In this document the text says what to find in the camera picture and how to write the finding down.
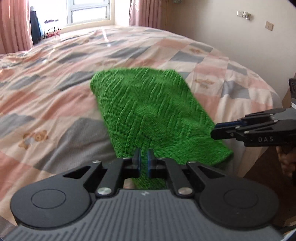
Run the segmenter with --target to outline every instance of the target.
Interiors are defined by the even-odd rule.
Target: metal screw
[[[112,192],[112,189],[111,188],[99,188],[97,190],[97,193],[100,194],[100,195],[108,195]]]
[[[192,188],[179,188],[178,193],[181,195],[190,195],[193,193]]]

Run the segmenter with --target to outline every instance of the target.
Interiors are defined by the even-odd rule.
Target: light switch
[[[244,14],[244,11],[240,11],[240,10],[237,11],[237,16],[238,17],[242,17],[243,14]]]
[[[265,28],[267,28],[268,30],[272,31],[274,28],[274,25],[270,22],[266,22]]]

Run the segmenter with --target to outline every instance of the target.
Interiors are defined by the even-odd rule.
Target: window frame
[[[101,0],[102,3],[90,3],[90,4],[74,4],[75,0],[67,0],[67,25],[74,25],[87,22],[111,20],[110,18],[110,0]],[[85,10],[91,8],[106,7],[106,18],[97,18],[91,20],[85,20],[81,22],[73,23],[72,12],[77,10]]]

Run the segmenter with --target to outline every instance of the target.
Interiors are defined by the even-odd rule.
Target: gray base
[[[78,222],[56,230],[19,226],[5,241],[280,241],[272,227],[230,230],[208,220],[191,199],[169,190],[120,190],[99,199]]]

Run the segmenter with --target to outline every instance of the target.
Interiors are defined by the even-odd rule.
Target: bed
[[[9,202],[18,189],[90,160],[116,159],[90,80],[96,71],[140,66],[176,70],[215,123],[281,107],[253,71],[153,28],[101,27],[0,55],[0,237],[16,225]],[[225,143],[234,151],[224,167],[230,174],[258,157],[258,149]]]

